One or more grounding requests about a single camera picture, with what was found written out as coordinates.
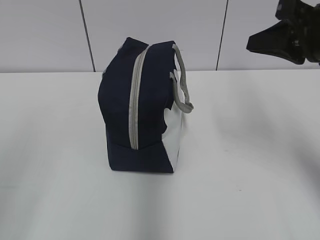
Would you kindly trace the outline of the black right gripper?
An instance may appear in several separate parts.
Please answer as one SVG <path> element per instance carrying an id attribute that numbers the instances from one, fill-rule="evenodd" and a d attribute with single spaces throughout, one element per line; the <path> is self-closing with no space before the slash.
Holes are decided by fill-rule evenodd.
<path id="1" fill-rule="evenodd" d="M 275 25 L 251 35 L 246 49 L 302 65 L 320 61 L 320 5 L 301 0 L 280 0 Z"/>

